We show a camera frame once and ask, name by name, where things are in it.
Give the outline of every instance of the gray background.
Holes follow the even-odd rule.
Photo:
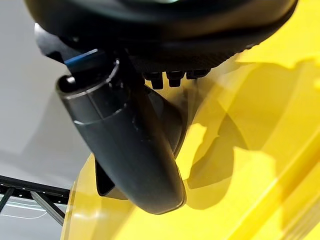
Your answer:
[[[89,149],[54,93],[65,71],[64,65],[41,56],[23,1],[0,0],[0,175],[72,186]],[[59,239],[62,228],[48,214],[13,217],[38,213],[5,206],[2,214],[10,216],[0,215],[0,239]]]

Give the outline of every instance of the black rubber cover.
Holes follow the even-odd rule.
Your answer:
[[[77,89],[63,76],[56,89],[99,165],[128,199],[152,214],[184,204],[172,149],[143,85],[130,93],[105,81]]]
[[[167,41],[271,25],[296,0],[25,0],[46,31],[60,37]]]

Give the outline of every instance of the black cylindrical pipe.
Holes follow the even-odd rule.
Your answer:
[[[172,149],[143,85],[114,89],[102,80],[78,88],[74,78],[63,76],[56,90],[100,166],[128,199],[152,214],[185,203]]]

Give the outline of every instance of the black plastic part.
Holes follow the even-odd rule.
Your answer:
[[[0,214],[2,212],[2,209],[4,209],[6,203],[8,202],[9,198],[11,197],[12,193],[14,192],[14,188],[10,187],[7,189],[7,191],[5,192],[5,194],[3,195],[3,197],[1,198],[0,201]]]
[[[119,190],[137,206],[163,214],[182,206],[185,189],[161,123],[143,86],[127,92],[105,81],[57,92],[96,160]]]
[[[144,89],[148,94],[157,117],[159,118],[173,155],[176,157],[186,136],[186,117],[182,116],[180,111],[161,95],[147,87]],[[97,192],[100,196],[119,200],[127,199],[108,177],[97,160],[95,160],[95,176]]]
[[[60,37],[180,40],[267,26],[295,0],[179,0],[141,4],[127,0],[25,0],[33,18]]]
[[[167,71],[166,77],[169,80],[169,86],[173,88],[180,87],[181,79],[184,77],[184,75],[184,71]]]
[[[82,50],[82,47],[85,47],[85,49],[91,50],[100,47],[104,48],[116,43],[120,48],[127,49],[130,60],[137,72],[152,73],[215,68],[234,54],[260,44],[275,33],[291,17],[298,0],[221,0],[220,2],[223,5],[228,5],[227,8],[217,7],[220,3],[218,4],[214,1],[214,9],[216,11],[214,14],[224,21],[219,22],[219,24],[217,21],[211,24],[202,24],[201,21],[197,21],[197,18],[191,18],[189,14],[183,19],[184,27],[179,25],[177,31],[173,31],[172,27],[174,25],[172,21],[174,20],[170,18],[164,21],[164,25],[160,22],[156,26],[143,22],[132,22],[128,21],[128,19],[124,21],[116,19],[111,23],[105,22],[106,19],[100,19],[99,12],[106,9],[97,7],[99,6],[95,5],[97,1],[94,1],[95,3],[88,1],[85,7],[80,4],[80,2],[86,2],[82,0],[27,0],[26,2],[36,22],[50,33],[63,36],[63,43],[71,48]],[[103,2],[102,5],[100,4],[101,6],[108,3],[107,0]],[[184,12],[179,12],[179,8],[174,9],[176,17]],[[139,7],[134,8],[134,10],[135,13],[138,13]],[[199,14],[199,17],[202,16],[204,19],[207,17],[203,12],[197,12],[194,8],[192,12]],[[250,15],[249,12],[251,12],[254,20],[247,21],[247,24],[242,27],[236,27],[239,20],[244,19],[239,17],[238,14],[241,13],[241,16],[248,16]],[[93,18],[91,17],[97,17],[96,14],[99,16],[99,21],[94,21],[95,23],[93,24],[91,22]],[[78,18],[79,21],[76,21],[73,15],[81,16]],[[119,17],[125,18],[126,15],[119,15]],[[265,22],[265,24],[259,24],[258,20]],[[227,23],[231,24],[232,22],[235,25],[228,27]],[[212,29],[206,34],[199,34],[197,31],[202,27],[215,28],[217,26],[221,28],[219,31],[213,31]],[[163,29],[159,31],[158,27],[160,29],[165,27],[168,30],[167,36],[172,38],[165,39],[166,31],[163,31]],[[132,35],[132,37],[123,38],[117,31]],[[153,40],[148,40],[148,35],[152,35],[155,32],[157,33],[152,37]],[[195,35],[185,38],[183,34]],[[57,52],[53,52],[49,57],[57,58],[56,55],[59,56]],[[156,88],[160,88],[159,84],[155,83]]]
[[[145,72],[143,77],[151,81],[152,88],[154,90],[160,90],[164,88],[162,72]]]

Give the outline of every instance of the glossy yellow paint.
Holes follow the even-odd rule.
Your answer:
[[[61,239],[320,239],[319,29],[320,1],[301,0],[270,39],[159,91],[193,120],[176,159],[185,206],[152,215],[98,196],[91,156]]]

